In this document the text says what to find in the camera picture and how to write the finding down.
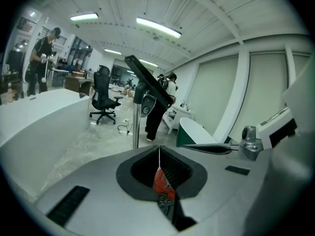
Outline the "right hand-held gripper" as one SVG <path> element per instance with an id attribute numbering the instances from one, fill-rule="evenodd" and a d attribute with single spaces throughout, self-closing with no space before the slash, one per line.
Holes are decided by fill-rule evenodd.
<path id="1" fill-rule="evenodd" d="M 310 58 L 292 85 L 283 93 L 286 104 L 281 110 L 256 126 L 263 148 L 273 148 L 283 138 L 295 133 L 311 133 L 315 130 L 315 59 Z M 225 155 L 231 147 L 215 144 L 182 145 L 206 154 Z"/>

